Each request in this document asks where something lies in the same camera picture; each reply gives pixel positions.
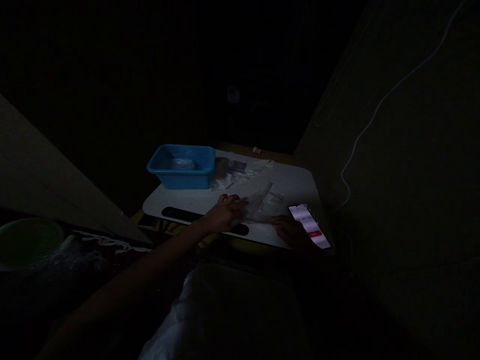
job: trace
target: person's arm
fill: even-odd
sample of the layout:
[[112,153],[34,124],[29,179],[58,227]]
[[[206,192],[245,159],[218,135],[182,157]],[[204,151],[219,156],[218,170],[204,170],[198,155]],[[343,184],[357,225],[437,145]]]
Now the person's arm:
[[349,328],[356,328],[356,333],[365,337],[366,342],[371,341],[372,347],[376,347],[377,351],[384,346],[396,356],[408,355],[409,359],[430,358],[425,348],[393,319],[365,286],[315,245],[301,222],[295,221],[291,216],[277,216],[271,219],[271,223],[278,236],[301,259],[307,260],[327,284],[326,293],[341,309],[341,314],[337,317],[339,322],[348,324]]
[[105,284],[70,316],[35,359],[74,359],[85,353],[91,337],[108,329],[175,260],[205,236],[231,230],[232,220],[241,216],[241,207],[247,204],[239,200],[237,195],[223,194],[205,216]]

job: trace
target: smartphone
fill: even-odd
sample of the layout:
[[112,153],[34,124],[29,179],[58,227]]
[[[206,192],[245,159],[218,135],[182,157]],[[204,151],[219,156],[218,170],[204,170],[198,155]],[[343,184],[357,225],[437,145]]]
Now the smartphone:
[[157,224],[158,220],[160,220],[158,217],[145,214],[141,217],[137,226],[142,228],[153,228]]
[[325,237],[322,230],[320,230],[319,225],[315,221],[310,211],[304,205],[289,206],[293,218],[303,225],[306,233],[310,239],[317,245],[320,249],[328,249],[331,247],[329,241]]

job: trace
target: beige wall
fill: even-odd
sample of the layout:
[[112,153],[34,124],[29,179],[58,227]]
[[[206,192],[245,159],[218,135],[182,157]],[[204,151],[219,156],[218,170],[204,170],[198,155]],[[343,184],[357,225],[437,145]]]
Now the beige wall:
[[150,242],[1,95],[0,189],[2,208]]
[[[431,54],[459,3],[368,5],[295,153],[327,207],[347,196],[340,173],[375,107]],[[332,217],[352,236],[357,275],[440,358],[480,356],[480,12],[473,3],[437,55],[384,101],[345,171],[351,199]]]

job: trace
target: person's left hand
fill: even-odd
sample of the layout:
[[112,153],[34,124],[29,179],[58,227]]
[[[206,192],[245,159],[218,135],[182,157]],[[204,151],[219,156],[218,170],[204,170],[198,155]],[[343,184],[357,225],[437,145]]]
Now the person's left hand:
[[242,208],[248,201],[240,201],[238,195],[223,194],[218,202],[198,222],[208,233],[225,233],[234,226],[232,221],[242,217]]

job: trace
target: clear bag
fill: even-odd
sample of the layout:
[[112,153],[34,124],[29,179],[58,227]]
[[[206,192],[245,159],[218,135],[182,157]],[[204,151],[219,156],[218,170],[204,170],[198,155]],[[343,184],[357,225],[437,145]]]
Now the clear bag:
[[264,190],[258,191],[243,201],[248,201],[243,211],[244,223],[269,223],[270,219],[281,213],[284,196],[272,192],[273,183],[269,182]]

